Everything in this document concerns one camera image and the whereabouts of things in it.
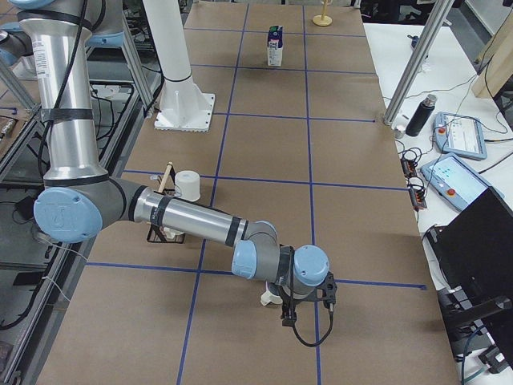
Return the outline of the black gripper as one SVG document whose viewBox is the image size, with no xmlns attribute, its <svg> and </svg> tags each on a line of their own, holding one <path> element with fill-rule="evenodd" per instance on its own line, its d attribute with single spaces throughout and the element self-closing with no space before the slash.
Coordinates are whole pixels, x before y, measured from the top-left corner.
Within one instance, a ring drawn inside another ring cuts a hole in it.
<svg viewBox="0 0 513 385">
<path fill-rule="evenodd" d="M 316 290 L 310 294 L 296 294 L 291 296 L 290 290 L 286 286 L 279 286 L 278 293 L 282 299 L 285 309 L 282 310 L 281 322 L 282 326 L 295 327 L 297 314 L 296 307 L 302 302 L 315 302 L 317 300 Z"/>
</svg>

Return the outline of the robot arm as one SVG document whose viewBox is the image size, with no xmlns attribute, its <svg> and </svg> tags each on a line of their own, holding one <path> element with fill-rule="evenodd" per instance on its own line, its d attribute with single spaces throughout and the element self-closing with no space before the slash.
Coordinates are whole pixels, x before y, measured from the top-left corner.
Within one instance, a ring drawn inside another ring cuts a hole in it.
<svg viewBox="0 0 513 385">
<path fill-rule="evenodd" d="M 33 48 L 30 36 L 18 22 L 1 25 L 1 60 L 7 65 L 16 64 L 21 57 L 31 56 Z"/>
</svg>

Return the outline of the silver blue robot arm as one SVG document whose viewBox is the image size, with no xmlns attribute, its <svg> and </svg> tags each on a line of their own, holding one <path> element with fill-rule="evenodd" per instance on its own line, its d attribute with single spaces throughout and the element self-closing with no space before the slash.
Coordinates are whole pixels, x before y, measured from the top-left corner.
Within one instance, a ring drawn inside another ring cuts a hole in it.
<svg viewBox="0 0 513 385">
<path fill-rule="evenodd" d="M 332 310 L 337 286 L 324 251 L 282 245 L 266 221 L 251 222 L 111 177 L 99 163 L 86 45 L 124 42 L 119 1 L 18 1 L 18 22 L 32 44 L 50 167 L 34 203 L 39 228 L 76 243 L 117 221 L 147 222 L 232 247 L 235 275 L 265 281 L 282 299 L 282 323 L 294 326 L 296 305 Z"/>
</svg>

